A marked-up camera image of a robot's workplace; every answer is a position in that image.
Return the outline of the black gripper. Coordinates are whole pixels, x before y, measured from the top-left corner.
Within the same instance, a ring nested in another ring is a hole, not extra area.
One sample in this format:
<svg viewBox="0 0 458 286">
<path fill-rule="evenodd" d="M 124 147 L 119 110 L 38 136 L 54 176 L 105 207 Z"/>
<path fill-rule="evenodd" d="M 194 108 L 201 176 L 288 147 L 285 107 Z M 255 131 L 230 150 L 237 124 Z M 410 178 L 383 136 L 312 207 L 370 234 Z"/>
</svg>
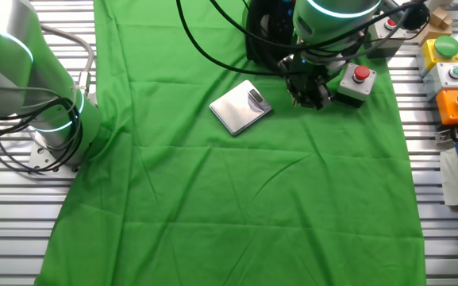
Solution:
<svg viewBox="0 0 458 286">
<path fill-rule="evenodd" d="M 328 83 L 339 75 L 342 69 L 341 62 L 327 64 L 312 64 L 300 55 L 290 55 L 286 63 L 287 85 L 290 90 L 306 90 L 317 83 Z M 292 101 L 295 106 L 312 107 L 309 91 L 292 91 Z M 317 110 L 327 107 L 332 102 L 332 93 L 326 85 L 317 85 L 313 89 L 313 101 Z"/>
</svg>

